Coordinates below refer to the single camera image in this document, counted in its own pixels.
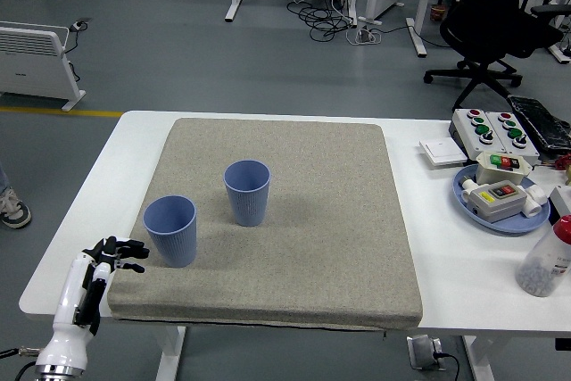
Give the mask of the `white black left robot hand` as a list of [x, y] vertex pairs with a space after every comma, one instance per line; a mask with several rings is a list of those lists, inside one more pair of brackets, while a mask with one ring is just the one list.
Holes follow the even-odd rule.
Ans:
[[146, 259], [150, 250], [133, 239], [109, 236], [78, 253], [54, 314], [53, 335], [35, 364], [37, 380], [78, 380], [87, 368], [87, 345], [100, 324], [100, 304], [117, 269], [143, 273], [129, 258]]

